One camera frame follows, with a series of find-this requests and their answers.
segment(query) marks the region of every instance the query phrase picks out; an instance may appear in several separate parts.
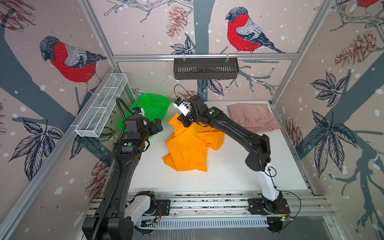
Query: white wire mesh basket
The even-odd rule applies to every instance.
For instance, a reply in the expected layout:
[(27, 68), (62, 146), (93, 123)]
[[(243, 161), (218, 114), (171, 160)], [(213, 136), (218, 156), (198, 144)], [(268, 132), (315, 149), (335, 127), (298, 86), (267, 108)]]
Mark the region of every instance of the white wire mesh basket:
[(80, 137), (100, 136), (116, 104), (115, 99), (121, 95), (127, 81), (123, 73), (111, 74), (75, 130)]

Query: green laundry basket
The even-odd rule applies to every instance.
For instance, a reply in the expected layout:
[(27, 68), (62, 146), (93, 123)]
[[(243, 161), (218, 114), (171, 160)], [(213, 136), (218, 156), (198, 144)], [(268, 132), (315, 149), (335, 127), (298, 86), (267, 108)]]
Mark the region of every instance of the green laundry basket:
[[(144, 109), (144, 115), (149, 121), (153, 121), (155, 118), (163, 119), (167, 113), (168, 107), (170, 105), (169, 98), (157, 94), (145, 93), (141, 95), (130, 107), (132, 110), (135, 107), (140, 107)], [(131, 114), (129, 112), (125, 113), (127, 118)], [(122, 130), (122, 118), (119, 121), (118, 128)]]

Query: clothing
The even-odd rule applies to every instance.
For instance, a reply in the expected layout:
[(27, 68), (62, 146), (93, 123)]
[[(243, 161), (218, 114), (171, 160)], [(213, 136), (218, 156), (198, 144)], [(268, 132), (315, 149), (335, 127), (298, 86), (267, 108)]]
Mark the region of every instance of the clothing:
[(230, 119), (253, 133), (281, 128), (265, 103), (237, 103), (227, 108)]
[(224, 141), (224, 133), (211, 127), (192, 123), (184, 127), (176, 114), (168, 123), (175, 128), (167, 140), (169, 154), (163, 157), (164, 163), (176, 171), (207, 171), (207, 147), (218, 150)]

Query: black hanging basket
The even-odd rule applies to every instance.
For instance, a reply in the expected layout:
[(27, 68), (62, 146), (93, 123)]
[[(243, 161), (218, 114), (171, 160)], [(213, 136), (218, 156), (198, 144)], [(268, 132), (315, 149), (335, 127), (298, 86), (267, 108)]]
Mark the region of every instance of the black hanging basket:
[(175, 79), (234, 79), (239, 73), (237, 58), (175, 58)]

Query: white tabletop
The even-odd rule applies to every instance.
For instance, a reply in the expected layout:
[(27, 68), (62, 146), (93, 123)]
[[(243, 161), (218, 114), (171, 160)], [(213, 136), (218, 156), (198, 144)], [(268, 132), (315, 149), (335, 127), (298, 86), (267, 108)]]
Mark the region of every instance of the white tabletop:
[[(266, 101), (206, 102), (228, 114), (227, 105), (235, 103), (267, 103)], [(261, 190), (255, 172), (245, 165), (248, 152), (228, 135), (217, 151), (208, 148), (207, 172), (198, 170), (177, 172), (165, 165), (162, 157), (169, 153), (165, 141), (174, 132), (168, 119), (177, 113), (171, 104), (162, 120), (164, 130), (150, 138), (149, 149), (141, 155), (133, 174), (129, 192), (222, 192)], [(277, 175), (273, 178), (280, 190), (308, 189), (281, 130), (266, 132), (271, 145), (271, 165)]]

